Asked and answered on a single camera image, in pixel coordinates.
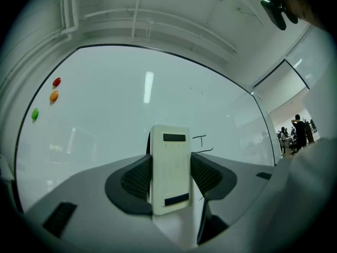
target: person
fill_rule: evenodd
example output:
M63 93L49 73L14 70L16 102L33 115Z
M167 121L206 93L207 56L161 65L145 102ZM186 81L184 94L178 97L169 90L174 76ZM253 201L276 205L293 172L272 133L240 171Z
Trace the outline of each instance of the person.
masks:
M296 134L293 135L293 141L296 141ZM289 144L290 154L296 154L298 151L297 142L296 144Z
M280 138L280 140L283 142L283 145L284 145L284 153L283 153L284 157L287 157L287 156L290 155L289 139L290 139L289 137L285 136L285 128L282 127L281 128L281 138Z
M298 150L300 150L302 147L306 146L305 125L304 122L301 121L299 114L295 115L295 120L291 120L291 123L296 129L297 145Z
M284 144L283 144L283 141L281 140L281 131L280 130L277 132L277 139L279 140L281 154L283 154Z
M281 155L284 156L285 155L285 147L284 147L284 142L282 141L282 138L281 138L281 134L280 134L280 137L279 137L279 142L280 142L280 147L281 147Z
M314 132L317 132L316 125L315 125L315 123L314 123L314 121L313 121L312 119L310 120L310 123L311 123L311 126L312 126L313 131L314 131Z
M292 126L291 127L291 136L296 136L296 130L295 130L295 128Z

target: ceiling pipe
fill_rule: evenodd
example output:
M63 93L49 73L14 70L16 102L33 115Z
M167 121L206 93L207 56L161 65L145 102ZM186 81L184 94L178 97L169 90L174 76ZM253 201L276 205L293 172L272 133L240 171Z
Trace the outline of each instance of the ceiling pipe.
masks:
M146 42L147 42L147 34L148 34L147 30L148 30L148 24L146 24L146 30L145 30L146 31Z
M73 12L73 22L74 22L74 26L73 27L69 27L66 25L66 29L61 31L61 35L65 35L65 34L69 34L69 33L73 33L78 29L78 5L77 5L77 0L72 0L72 12ZM65 13L66 13L66 19L69 18L69 3L65 4Z
M136 0L136 7L135 7L135 13L133 14L133 23L132 23L132 33L131 33L131 43L134 40L135 37L135 25L136 25L136 19L138 15L138 8L139 8L139 3L141 0Z
M70 27L70 16L69 16L69 0L64 0L64 20L65 20L65 27Z
M171 27L171 28L174 28L174 29L177 29L177 30L180 30L182 32L185 32L186 34L190 34L190 35L193 35L194 37L196 38L200 38L201 40L203 41L206 41L207 43L209 43L210 45L218 48L220 51L226 53L228 56L230 56L232 59L234 60L237 60L237 58L235 56L233 56L232 54L228 53L226 50L224 50L223 48L221 48L220 46L216 45L215 43L203 38L203 37L200 37L199 35L197 34L194 34L186 29L183 29L183 28L180 28L180 27L177 27L177 26L174 26L174 25L171 25L171 24L166 24L166 23L160 23L160 22L154 22L154 24L158 24L158 25L162 25L162 26L167 26L167 27Z
M64 27L64 0L60 0L60 10L61 10L61 23L62 28Z
M148 38L147 38L147 43L150 43L150 37L151 37L151 31L152 31L152 25L154 24L154 21L150 21L149 25L150 25L150 31L148 33Z
M104 15L104 14L108 14L108 13L115 13L115 12L123 12L123 11L130 12L130 11L135 11L135 9L134 8L117 8L117 9L108 9L108 10L105 10L105 11L98 11L98 12L89 13L89 14L84 15L83 16L83 20L88 20L89 18L94 17L94 16ZM166 12L161 12L161 11L154 11L152 9L141 9L141 8L139 8L138 12L146 12L146 13L159 14L159 15L175 18L175 19L180 20L182 22L191 24L191 25L193 25L195 27L198 27L198 28L204 30L205 32L211 34L212 36L216 37L218 40L220 40L221 42L223 42L224 44L226 44L232 50L232 52L237 53L237 49L231 43L229 43L228 41L226 41L225 39L223 39L222 37L220 37L219 35L217 35L213 31L209 30L208 28L205 28L204 26L202 26L202 25L200 25L198 23L194 23L194 22L192 22L190 20L187 20L187 19L185 19L183 17L179 17L179 16L176 16L176 15L173 15L171 13L166 13Z

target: white wall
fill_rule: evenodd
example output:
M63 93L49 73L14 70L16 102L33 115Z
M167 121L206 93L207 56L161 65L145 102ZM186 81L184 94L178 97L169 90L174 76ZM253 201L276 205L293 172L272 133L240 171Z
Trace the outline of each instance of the white wall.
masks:
M60 0L30 0L9 30L0 51L0 84L42 38L62 27Z
M305 88L304 82L296 72L283 62L255 89L268 112L272 112L292 99Z
M43 82L45 77L51 70L72 50L73 46L64 45L53 52L46 60L36 67L25 79L23 84L17 90L15 96L11 100L10 106L5 113L5 117L1 120L0 127L0 151L5 156L9 167L14 172L14 152L15 144L19 131L19 127L37 88ZM11 90L14 83L7 89L7 93ZM7 94L1 97L1 105L3 105Z

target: ceiling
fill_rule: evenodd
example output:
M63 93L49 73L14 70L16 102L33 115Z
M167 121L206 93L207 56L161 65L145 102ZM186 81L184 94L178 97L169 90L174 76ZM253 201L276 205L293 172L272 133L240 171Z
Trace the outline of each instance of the ceiling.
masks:
M213 62L222 73L251 85L286 52L305 25L296 33L282 34L269 20L260 0L78 0L80 31L88 37L126 37L123 43L151 46L162 41L185 48ZM270 38L281 46L272 57L256 60L256 50Z

